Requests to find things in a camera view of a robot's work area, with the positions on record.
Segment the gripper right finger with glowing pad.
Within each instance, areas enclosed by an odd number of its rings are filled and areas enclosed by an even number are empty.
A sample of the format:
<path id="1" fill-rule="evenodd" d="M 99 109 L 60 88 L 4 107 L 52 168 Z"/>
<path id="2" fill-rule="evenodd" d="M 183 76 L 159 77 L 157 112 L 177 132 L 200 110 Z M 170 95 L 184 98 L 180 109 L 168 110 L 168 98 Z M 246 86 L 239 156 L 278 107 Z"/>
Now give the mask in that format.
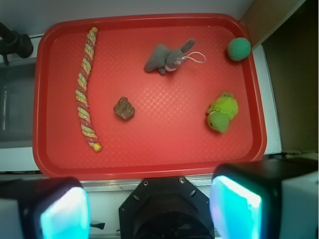
<path id="1" fill-rule="evenodd" d="M 306 158 L 219 165 L 210 213 L 224 239 L 316 239 L 319 163 Z"/>

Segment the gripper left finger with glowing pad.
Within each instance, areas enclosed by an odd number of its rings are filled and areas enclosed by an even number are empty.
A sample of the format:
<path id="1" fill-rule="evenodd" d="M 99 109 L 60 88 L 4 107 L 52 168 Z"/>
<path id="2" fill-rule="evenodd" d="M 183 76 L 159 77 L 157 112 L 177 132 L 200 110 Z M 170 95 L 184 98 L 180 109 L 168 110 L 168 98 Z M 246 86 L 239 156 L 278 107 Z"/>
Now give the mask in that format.
<path id="1" fill-rule="evenodd" d="M 73 177 L 2 180 L 2 239 L 87 239 L 89 196 Z"/>

